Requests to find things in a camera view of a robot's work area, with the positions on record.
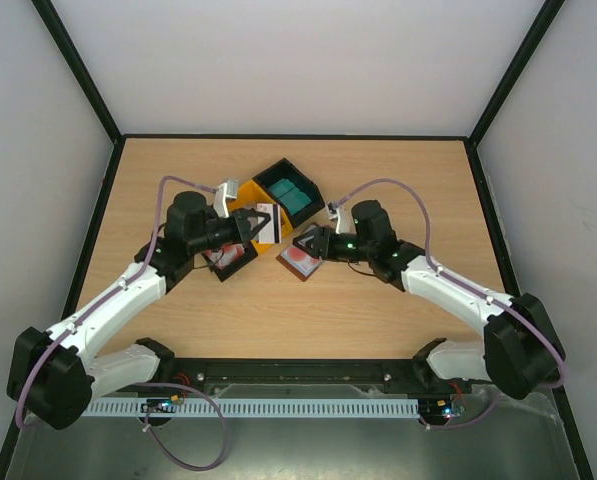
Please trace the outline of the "white card with magnetic stripe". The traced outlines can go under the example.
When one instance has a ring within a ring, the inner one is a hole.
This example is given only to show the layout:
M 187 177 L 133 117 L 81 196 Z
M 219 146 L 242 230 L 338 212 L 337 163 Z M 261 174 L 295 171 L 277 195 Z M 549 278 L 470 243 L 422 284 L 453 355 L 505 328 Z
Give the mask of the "white card with magnetic stripe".
M 276 203 L 257 203 L 260 227 L 256 240 L 261 245 L 280 244 L 282 240 L 282 209 Z

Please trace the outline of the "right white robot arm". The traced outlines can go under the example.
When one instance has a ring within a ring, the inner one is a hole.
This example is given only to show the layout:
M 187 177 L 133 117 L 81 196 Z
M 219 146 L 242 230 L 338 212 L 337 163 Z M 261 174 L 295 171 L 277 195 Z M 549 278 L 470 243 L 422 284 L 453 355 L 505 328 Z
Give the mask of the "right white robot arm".
M 314 227 L 293 244 L 320 260 L 366 263 L 380 281 L 439 306 L 480 337 L 437 339 L 423 347 L 414 367 L 421 389 L 433 392 L 454 379 L 484 381 L 523 399 L 539 386 L 560 385 L 565 353 L 537 297 L 486 289 L 445 268 L 427 250 L 399 239 L 376 200 L 356 204 L 349 219 L 351 233 Z

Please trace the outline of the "red-white credit card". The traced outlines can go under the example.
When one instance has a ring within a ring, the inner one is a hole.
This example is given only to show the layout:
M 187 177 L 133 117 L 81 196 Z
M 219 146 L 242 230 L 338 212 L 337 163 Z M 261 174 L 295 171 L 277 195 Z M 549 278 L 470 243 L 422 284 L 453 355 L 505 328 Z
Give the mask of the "red-white credit card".
M 290 269 L 304 278 L 309 278 L 322 264 L 320 259 L 311 257 L 294 246 L 287 247 L 281 257 L 287 262 Z

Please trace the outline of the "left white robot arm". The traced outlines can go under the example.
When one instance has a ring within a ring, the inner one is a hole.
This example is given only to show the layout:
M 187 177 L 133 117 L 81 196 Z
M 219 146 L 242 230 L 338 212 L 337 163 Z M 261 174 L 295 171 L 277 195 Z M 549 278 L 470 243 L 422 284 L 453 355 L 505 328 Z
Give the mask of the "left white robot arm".
M 196 255 L 252 240 L 272 219 L 254 209 L 220 213 L 194 191 L 177 194 L 166 213 L 133 263 L 94 300 L 45 331 L 30 327 L 18 336 L 7 394 L 17 403 L 19 428 L 26 428 L 24 415 L 31 412 L 61 430 L 94 399 L 138 383 L 168 381 L 174 353 L 153 339 L 142 338 L 114 354 L 100 351 L 180 283 L 193 270 Z

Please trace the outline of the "brown leather card holder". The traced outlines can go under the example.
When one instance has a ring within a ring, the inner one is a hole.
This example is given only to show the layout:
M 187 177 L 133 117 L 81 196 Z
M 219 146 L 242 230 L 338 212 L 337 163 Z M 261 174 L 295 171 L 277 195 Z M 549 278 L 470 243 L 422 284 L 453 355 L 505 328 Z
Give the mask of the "brown leather card holder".
M 294 246 L 293 241 L 276 256 L 276 260 L 302 282 L 309 280 L 324 264 L 323 260 L 314 258 Z

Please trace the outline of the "black bin with red cards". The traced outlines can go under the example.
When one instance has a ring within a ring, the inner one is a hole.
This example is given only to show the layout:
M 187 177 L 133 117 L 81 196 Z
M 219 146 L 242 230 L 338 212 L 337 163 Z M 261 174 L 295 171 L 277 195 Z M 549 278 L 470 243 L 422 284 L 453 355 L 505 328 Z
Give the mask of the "black bin with red cards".
M 201 253 L 207 267 L 220 282 L 227 281 L 238 273 L 245 265 L 258 257 L 251 242 L 220 247 L 217 250 L 206 250 Z

